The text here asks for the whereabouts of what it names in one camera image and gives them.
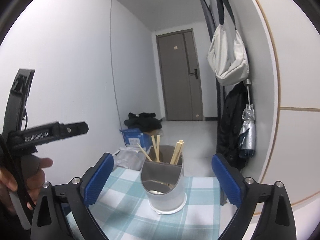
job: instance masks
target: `white bag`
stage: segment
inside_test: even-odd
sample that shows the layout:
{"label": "white bag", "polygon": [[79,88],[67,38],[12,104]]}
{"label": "white bag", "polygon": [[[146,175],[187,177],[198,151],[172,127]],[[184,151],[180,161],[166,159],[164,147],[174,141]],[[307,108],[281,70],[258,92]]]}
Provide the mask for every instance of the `white bag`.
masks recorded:
{"label": "white bag", "polygon": [[[217,0],[224,3],[235,24],[234,16],[228,0]],[[218,6],[220,22],[224,22],[223,5]],[[220,24],[214,32],[212,43],[208,52],[208,62],[215,72],[222,86],[230,86],[245,80],[249,75],[247,52],[239,32],[236,30],[236,38],[233,44],[233,55],[228,52],[228,39],[224,25]]]}

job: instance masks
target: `blue cardboard box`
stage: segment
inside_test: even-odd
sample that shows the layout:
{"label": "blue cardboard box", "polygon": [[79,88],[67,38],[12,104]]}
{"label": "blue cardboard box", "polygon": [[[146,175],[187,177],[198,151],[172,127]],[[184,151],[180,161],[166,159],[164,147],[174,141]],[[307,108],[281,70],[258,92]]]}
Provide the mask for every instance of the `blue cardboard box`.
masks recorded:
{"label": "blue cardboard box", "polygon": [[138,147],[138,144],[140,144],[146,151],[149,150],[150,146],[152,146],[151,136],[141,132],[139,128],[124,129],[120,130],[120,132],[123,135],[123,140],[126,146]]}

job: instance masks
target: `white floor tile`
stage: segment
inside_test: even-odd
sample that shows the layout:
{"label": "white floor tile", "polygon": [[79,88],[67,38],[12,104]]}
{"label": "white floor tile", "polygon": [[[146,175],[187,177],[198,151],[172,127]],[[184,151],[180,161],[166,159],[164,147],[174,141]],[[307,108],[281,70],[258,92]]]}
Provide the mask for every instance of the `white floor tile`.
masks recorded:
{"label": "white floor tile", "polygon": [[220,206],[220,230],[219,235],[223,233],[235,213],[235,206],[227,202]]}
{"label": "white floor tile", "polygon": [[183,171],[185,177],[214,177],[209,158],[184,158]]}
{"label": "white floor tile", "polygon": [[213,177],[211,159],[216,151],[217,122],[163,122],[161,145],[175,145],[184,140],[184,175]]}

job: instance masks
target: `human hand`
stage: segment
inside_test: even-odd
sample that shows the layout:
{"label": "human hand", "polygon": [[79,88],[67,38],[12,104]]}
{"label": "human hand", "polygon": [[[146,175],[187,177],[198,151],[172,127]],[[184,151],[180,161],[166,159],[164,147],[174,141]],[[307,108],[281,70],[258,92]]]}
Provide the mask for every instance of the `human hand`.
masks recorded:
{"label": "human hand", "polygon": [[[42,169],[49,168],[53,164],[50,158],[40,159],[40,166],[38,172],[27,179],[26,187],[33,202],[36,204],[42,184],[45,182],[45,175]],[[10,214],[16,214],[14,206],[11,202],[8,189],[17,191],[18,185],[13,175],[4,167],[0,168],[0,201],[4,204]]]}

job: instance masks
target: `blue gripper pad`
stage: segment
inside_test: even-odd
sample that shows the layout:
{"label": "blue gripper pad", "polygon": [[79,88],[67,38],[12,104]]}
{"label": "blue gripper pad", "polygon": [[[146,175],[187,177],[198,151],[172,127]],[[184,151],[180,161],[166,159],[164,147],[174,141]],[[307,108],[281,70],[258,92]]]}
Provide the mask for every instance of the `blue gripper pad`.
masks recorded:
{"label": "blue gripper pad", "polygon": [[97,201],[103,186],[113,170],[113,164],[113,156],[110,153],[105,153],[96,165],[89,168],[82,176],[80,193],[86,207],[93,205]]}
{"label": "blue gripper pad", "polygon": [[244,177],[219,153],[212,158],[212,170],[230,203],[239,208],[245,194]]}

